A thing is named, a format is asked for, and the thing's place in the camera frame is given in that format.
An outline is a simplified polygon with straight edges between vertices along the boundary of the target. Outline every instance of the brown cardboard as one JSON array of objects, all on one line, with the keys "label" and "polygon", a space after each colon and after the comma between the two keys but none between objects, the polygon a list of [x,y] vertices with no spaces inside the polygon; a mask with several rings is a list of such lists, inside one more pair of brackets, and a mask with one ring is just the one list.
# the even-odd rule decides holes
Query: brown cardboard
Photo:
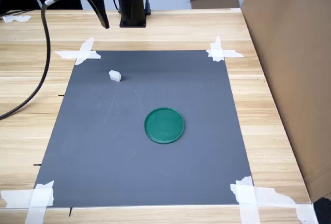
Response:
[{"label": "brown cardboard", "polygon": [[312,201],[331,193],[331,0],[242,11]]},{"label": "brown cardboard", "polygon": [[240,7],[238,0],[193,0],[190,2],[193,9]]}]

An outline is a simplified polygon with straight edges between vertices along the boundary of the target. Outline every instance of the green lid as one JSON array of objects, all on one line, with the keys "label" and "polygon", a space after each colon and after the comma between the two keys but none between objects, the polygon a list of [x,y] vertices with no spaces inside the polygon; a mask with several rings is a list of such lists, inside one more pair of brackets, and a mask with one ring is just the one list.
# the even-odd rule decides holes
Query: green lid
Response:
[{"label": "green lid", "polygon": [[182,115],[169,108],[155,109],[145,119],[147,137],[158,144],[175,142],[183,134],[184,127]]}]

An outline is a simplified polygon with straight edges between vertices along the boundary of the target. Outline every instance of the black wire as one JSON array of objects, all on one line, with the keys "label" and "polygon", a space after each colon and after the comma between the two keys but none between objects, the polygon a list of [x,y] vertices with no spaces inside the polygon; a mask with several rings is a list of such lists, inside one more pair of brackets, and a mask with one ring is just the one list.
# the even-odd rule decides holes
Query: black wire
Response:
[{"label": "black wire", "polygon": [[45,18],[45,11],[46,11],[46,9],[47,9],[47,5],[46,4],[43,4],[42,5],[42,8],[41,8],[41,20],[42,20],[43,28],[45,30],[45,35],[46,35],[47,55],[46,55],[45,68],[44,68],[43,74],[41,76],[40,82],[39,82],[38,86],[36,87],[36,89],[32,92],[32,94],[24,102],[22,102],[20,105],[18,105],[16,108],[10,110],[9,112],[1,115],[0,116],[0,120],[2,120],[4,118],[7,118],[8,116],[14,114],[16,111],[18,111],[24,105],[26,105],[37,94],[37,92],[40,90],[43,82],[45,81],[45,78],[46,78],[46,75],[47,75],[47,71],[48,71],[48,67],[50,65],[50,57],[51,57],[50,35],[49,35],[49,32],[48,32],[46,18]]},{"label": "black wire", "polygon": [[46,54],[45,68],[43,70],[43,74],[41,76],[40,82],[39,82],[38,86],[36,87],[36,89],[32,92],[32,94],[24,102],[22,102],[20,105],[18,105],[16,108],[10,110],[9,112],[7,112],[3,115],[0,115],[0,120],[3,120],[4,118],[11,116],[15,112],[17,112],[19,109],[21,109],[24,105],[26,105],[38,93],[42,84],[45,81],[45,78],[46,78],[47,72],[48,72],[48,68],[50,65],[50,60],[51,60],[51,40],[50,40],[50,35],[48,32],[46,15],[45,15],[47,7],[48,7],[48,5],[46,5],[44,3],[41,8],[41,20],[42,20],[43,29],[45,31],[45,36],[46,36],[47,54]]},{"label": "black wire", "polygon": [[117,4],[116,4],[116,1],[113,0],[113,2],[114,2],[114,5],[115,5],[116,10],[118,10],[118,7],[117,7]]}]

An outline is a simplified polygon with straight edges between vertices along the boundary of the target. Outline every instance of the tape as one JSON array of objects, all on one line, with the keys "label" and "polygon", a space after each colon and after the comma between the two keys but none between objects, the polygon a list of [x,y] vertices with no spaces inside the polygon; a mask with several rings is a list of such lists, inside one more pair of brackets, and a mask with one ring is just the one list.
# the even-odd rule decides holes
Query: tape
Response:
[{"label": "tape", "polygon": [[273,188],[254,187],[251,176],[231,184],[230,189],[239,203],[242,223],[259,224],[258,206],[272,206],[295,208],[301,224],[318,224],[312,204],[296,204],[292,198],[276,193]]},{"label": "tape", "polygon": [[37,184],[35,189],[3,190],[1,197],[6,208],[28,208],[25,224],[42,224],[47,206],[53,206],[53,184]]},{"label": "tape", "polygon": [[242,12],[241,8],[230,8],[230,10],[233,11],[233,12],[238,12],[238,13]]},{"label": "tape", "polygon": [[213,61],[220,62],[225,57],[244,57],[241,53],[235,50],[223,50],[221,39],[219,36],[216,37],[216,41],[210,44],[210,50],[206,50],[208,57],[212,57]]},{"label": "tape", "polygon": [[13,21],[26,22],[31,18],[31,16],[13,16],[10,14],[8,16],[3,16],[2,18],[4,19],[5,23],[10,23]]},{"label": "tape", "polygon": [[88,58],[100,59],[101,56],[96,51],[91,51],[94,42],[94,37],[82,43],[79,51],[54,51],[60,55],[62,59],[76,59],[75,65],[80,65]]},{"label": "tape", "polygon": [[[76,59],[79,51],[54,51],[60,55],[62,59]],[[101,56],[96,51],[90,51],[88,58],[100,59]]]},{"label": "tape", "polygon": [[50,5],[52,5],[54,2],[55,2],[54,0],[46,0],[46,1],[45,1],[45,4],[46,4],[47,6],[50,6]]}]

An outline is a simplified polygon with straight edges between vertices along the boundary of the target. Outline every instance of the wooden table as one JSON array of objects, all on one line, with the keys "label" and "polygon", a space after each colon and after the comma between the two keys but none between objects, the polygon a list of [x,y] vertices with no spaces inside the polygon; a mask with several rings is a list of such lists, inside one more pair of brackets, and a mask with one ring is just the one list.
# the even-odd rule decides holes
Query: wooden table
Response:
[{"label": "wooden table", "polygon": [[[46,40],[40,12],[29,15],[24,23],[0,21],[0,113],[30,95],[43,72]],[[154,11],[147,28],[119,28],[114,11],[108,18],[111,28],[104,29],[92,11],[47,11],[51,50],[76,51],[91,37],[93,50],[207,50],[220,36],[223,49],[245,56],[225,62],[255,185],[275,188],[296,203],[310,202],[241,12]],[[42,162],[73,65],[52,52],[37,96],[0,121],[0,190],[33,188],[39,170],[33,164]],[[1,210],[0,223],[23,223],[26,213]],[[44,223],[241,223],[238,205],[74,208],[68,214],[68,208],[47,209]],[[260,207],[259,214],[261,223],[299,223],[294,209]]]}]

